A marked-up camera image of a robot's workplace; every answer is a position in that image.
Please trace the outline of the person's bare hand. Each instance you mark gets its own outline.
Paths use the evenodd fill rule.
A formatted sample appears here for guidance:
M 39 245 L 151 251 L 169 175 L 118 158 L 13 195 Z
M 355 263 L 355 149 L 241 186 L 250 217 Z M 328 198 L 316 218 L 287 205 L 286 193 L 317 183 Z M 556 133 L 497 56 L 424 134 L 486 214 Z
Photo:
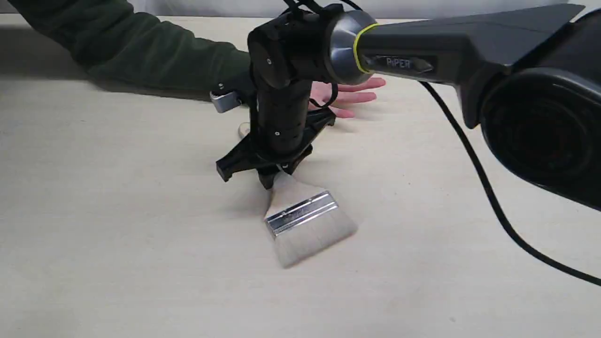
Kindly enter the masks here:
M 359 85 L 339 85 L 338 95 L 329 108 L 338 118 L 354 118 L 354 111 L 350 106 L 354 104 L 372 102 L 377 99 L 375 89 L 386 85 L 386 80 L 382 77 L 372 77 L 365 83 Z M 325 83 L 313 83 L 310 98 L 314 100 L 309 102 L 309 109 L 318 109 L 324 106 L 332 96 L 332 86 Z

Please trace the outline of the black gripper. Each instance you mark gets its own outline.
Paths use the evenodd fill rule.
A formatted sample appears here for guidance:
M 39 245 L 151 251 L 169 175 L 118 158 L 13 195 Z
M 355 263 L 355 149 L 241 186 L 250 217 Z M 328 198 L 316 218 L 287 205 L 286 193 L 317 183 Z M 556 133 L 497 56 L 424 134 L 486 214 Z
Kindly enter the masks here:
M 336 115 L 328 108 L 310 113 L 307 108 L 250 108 L 250 132 L 216 162 L 224 182 L 235 173 L 256 170 L 259 180 L 269 190 L 277 171 L 294 173 L 313 151 L 314 139 L 335 124 Z

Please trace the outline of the green fleece sleeve forearm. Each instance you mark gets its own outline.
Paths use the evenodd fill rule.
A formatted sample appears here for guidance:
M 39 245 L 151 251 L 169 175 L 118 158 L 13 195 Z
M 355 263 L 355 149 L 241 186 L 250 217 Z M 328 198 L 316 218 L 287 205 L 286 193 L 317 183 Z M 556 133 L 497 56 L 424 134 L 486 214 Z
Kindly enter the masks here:
M 126 0 L 12 0 L 30 26 L 64 47 L 91 77 L 207 95 L 247 76 L 250 56 L 227 41 L 146 13 Z

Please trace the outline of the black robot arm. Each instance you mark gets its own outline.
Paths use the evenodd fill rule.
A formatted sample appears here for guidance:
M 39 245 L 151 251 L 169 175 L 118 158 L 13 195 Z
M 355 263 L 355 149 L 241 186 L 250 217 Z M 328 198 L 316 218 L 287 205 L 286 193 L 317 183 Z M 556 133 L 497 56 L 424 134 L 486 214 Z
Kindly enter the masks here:
M 219 111 L 239 98 L 251 132 L 217 161 L 223 180 L 257 170 L 270 188 L 294 172 L 334 115 L 308 112 L 314 81 L 363 83 L 374 74 L 455 88 L 467 128 L 535 186 L 600 209 L 600 11 L 578 4 L 381 25 L 340 4 L 289 9 L 247 36 L 250 73 L 222 85 Z

